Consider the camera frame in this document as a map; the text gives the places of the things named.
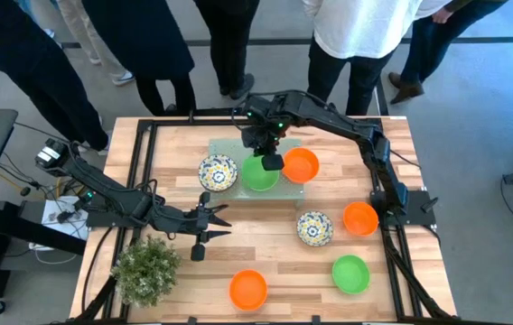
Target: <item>gray floor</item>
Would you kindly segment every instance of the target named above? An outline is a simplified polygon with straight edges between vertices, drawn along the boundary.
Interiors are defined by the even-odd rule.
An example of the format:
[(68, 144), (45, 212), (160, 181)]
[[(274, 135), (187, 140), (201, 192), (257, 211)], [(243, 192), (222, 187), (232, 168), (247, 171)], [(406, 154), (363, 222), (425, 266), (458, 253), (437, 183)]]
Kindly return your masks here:
[[(186, 39), (208, 38), (192, 1), (169, 2)], [(302, 15), (300, 1), (261, 3), (253, 38), (311, 35), (311, 23)], [(73, 42), (49, 3), (34, 1), (34, 11), (42, 27), (53, 28), (59, 41)], [(463, 36), (513, 36), (513, 1)], [(256, 75), (255, 90), (306, 88), (307, 51), (306, 46), (250, 47), (247, 69)], [(195, 47), (191, 52), (196, 62), (192, 82), (200, 106), (230, 106), (218, 95), (208, 48)], [(399, 46), (384, 76), (402, 69), (407, 52), (407, 45)], [(115, 88), (82, 51), (67, 50), (67, 54), (106, 128), (119, 116), (148, 116), (134, 85)], [(337, 107), (346, 103), (347, 77), (344, 71), (331, 95)], [(383, 85), (387, 98), (392, 98), (394, 90), (385, 78)], [(172, 102), (171, 87), (162, 82), (159, 87), (166, 101)], [(457, 310), (468, 320), (513, 322), (513, 216), (499, 194), (501, 174), (513, 172), (513, 43), (453, 45), (442, 67), (425, 84), (425, 91), (407, 104), (389, 107), (389, 112), (408, 116), (425, 184), (440, 198), (435, 213)], [(0, 108), (15, 108), (20, 122), (55, 132), (2, 73)], [(375, 102), (370, 113), (377, 113)], [(53, 183), (53, 178), (33, 167), (33, 157), (44, 141), (44, 136), (18, 128), (6, 151), (24, 172)], [(100, 166), (104, 163), (96, 156), (90, 160)], [(513, 187), (505, 191), (513, 208)], [(0, 179), (0, 200), (17, 203), (22, 198)], [(15, 272), (6, 292), (9, 309), (0, 316), (0, 324), (64, 320), (78, 276), (78, 270), (67, 271)]]

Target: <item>desk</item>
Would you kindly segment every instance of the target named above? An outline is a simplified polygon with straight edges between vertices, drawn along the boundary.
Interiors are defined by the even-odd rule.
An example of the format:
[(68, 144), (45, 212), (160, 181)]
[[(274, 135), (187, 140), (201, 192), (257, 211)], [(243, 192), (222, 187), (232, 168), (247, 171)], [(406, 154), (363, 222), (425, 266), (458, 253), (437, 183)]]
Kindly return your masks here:
[[(404, 118), (382, 119), (392, 149), (416, 161), (409, 125)], [(133, 152), (138, 118), (118, 118), (107, 158), (105, 174), (126, 184)], [(141, 180), (145, 133), (136, 179)], [(171, 243), (183, 257), (178, 270), (179, 284), (173, 293), (155, 308), (131, 306), (129, 322), (185, 322), (194, 316), (200, 322), (231, 321), (310, 321), (320, 315), (322, 321), (395, 320), (385, 253), (379, 233), (371, 237), (352, 237), (342, 225), (341, 214), (352, 201), (368, 201), (372, 183), (352, 141), (322, 130), (291, 128), (287, 137), (299, 138), (313, 150), (321, 162), (319, 175), (305, 185), (305, 203), (298, 209), (292, 202), (230, 202), (219, 216), (233, 227), (231, 235), (218, 237), (207, 245), (206, 260), (190, 261), (193, 237), (177, 235)], [(203, 191), (198, 181), (198, 166), (208, 155), (210, 139), (239, 138), (233, 126), (162, 126), (158, 129), (151, 178), (159, 182), (158, 194), (167, 204), (190, 209)], [(399, 180), (410, 189), (423, 186), (416, 167), (393, 156)], [(305, 211), (318, 209), (335, 225), (333, 241), (326, 247), (308, 247), (295, 234), (296, 219)], [(82, 287), (96, 245), (105, 229), (93, 229), (86, 245), (84, 260), (71, 306), (70, 316), (81, 311)], [(439, 305), (455, 313), (443, 258), (435, 237), (422, 227), (406, 227), (407, 241), (415, 275)], [(109, 275), (116, 242), (114, 229), (96, 258), (88, 283), (87, 303)], [(151, 228), (150, 234), (166, 238)], [(360, 295), (341, 293), (331, 279), (331, 265), (339, 256), (354, 254), (363, 258), (371, 271), (371, 284)], [(257, 313), (236, 311), (228, 298), (229, 280), (239, 270), (252, 268), (261, 272), (268, 283), (266, 305)], [(411, 315), (405, 280), (399, 275), (404, 307)], [(112, 316), (117, 317), (119, 301), (115, 296)]]

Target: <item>potted plant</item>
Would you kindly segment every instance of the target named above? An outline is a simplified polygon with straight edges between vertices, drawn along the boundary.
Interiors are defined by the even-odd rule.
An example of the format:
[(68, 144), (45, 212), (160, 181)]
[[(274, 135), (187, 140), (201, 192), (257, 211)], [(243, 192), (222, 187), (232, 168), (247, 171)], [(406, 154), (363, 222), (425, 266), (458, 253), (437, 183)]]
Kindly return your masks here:
[(176, 285), (181, 257), (159, 238), (148, 235), (125, 250), (112, 269), (124, 303), (139, 308), (155, 306)]

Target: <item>transparent tray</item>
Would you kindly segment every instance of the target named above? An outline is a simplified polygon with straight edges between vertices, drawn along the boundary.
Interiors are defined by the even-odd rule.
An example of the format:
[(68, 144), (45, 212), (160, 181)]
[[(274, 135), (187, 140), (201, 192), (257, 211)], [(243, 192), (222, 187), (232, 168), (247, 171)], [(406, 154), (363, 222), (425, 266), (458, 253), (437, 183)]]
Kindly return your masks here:
[[(284, 155), (287, 151), (301, 146), (299, 139), (283, 139), (277, 147), (277, 152)], [(271, 190), (256, 191), (246, 188), (242, 184), (242, 163), (251, 154), (252, 149), (243, 146), (240, 139), (214, 139), (210, 140), (209, 154), (225, 154), (232, 158), (238, 167), (238, 179), (228, 190), (211, 193), (211, 201), (229, 200), (294, 200), (300, 205), (304, 201), (304, 186), (289, 181), (281, 172), (278, 183)]]

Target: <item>patterned bowl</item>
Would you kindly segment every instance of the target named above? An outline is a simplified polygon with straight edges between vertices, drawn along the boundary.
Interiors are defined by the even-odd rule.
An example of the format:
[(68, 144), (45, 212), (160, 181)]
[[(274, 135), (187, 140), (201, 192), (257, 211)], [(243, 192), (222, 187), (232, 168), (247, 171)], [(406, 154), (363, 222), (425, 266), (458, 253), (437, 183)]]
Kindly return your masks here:
[(237, 178), (237, 164), (224, 154), (213, 154), (205, 158), (199, 167), (202, 187), (213, 192), (228, 190)]
[(308, 246), (325, 246), (332, 240), (332, 221), (324, 213), (309, 211), (299, 217), (296, 233)]

